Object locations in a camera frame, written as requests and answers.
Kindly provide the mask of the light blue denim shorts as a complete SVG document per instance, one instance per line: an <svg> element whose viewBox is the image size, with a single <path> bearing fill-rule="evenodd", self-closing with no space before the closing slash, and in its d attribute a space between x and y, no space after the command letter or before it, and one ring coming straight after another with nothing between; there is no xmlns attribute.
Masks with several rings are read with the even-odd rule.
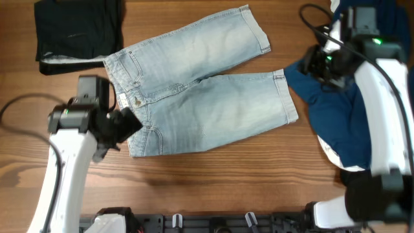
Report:
<svg viewBox="0 0 414 233"><path fill-rule="evenodd" d="M143 125L128 138L130 156L207 151L297 121L283 70L228 73L269 51L245 5L106 57L120 107Z"/></svg>

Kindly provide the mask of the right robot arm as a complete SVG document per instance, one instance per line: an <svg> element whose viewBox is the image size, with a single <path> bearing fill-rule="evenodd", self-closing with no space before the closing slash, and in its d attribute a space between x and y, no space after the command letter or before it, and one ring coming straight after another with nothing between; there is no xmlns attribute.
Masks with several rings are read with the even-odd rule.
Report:
<svg viewBox="0 0 414 233"><path fill-rule="evenodd" d="M369 125L371 174L355 179L340 197L308 204L302 225L320 231L372 223L412 227L413 115L402 46L380 35L372 6L348 8L319 36L326 44L310 47L299 70L334 89L343 89L353 76Z"/></svg>

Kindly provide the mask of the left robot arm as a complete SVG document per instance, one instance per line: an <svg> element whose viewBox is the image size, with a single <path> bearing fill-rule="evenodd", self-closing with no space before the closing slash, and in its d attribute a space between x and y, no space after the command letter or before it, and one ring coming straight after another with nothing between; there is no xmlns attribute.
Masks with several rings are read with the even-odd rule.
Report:
<svg viewBox="0 0 414 233"><path fill-rule="evenodd" d="M49 114L49 159L29 232L77 232L89 165L142 128L126 107L109 105L114 85L80 76L77 94Z"/></svg>

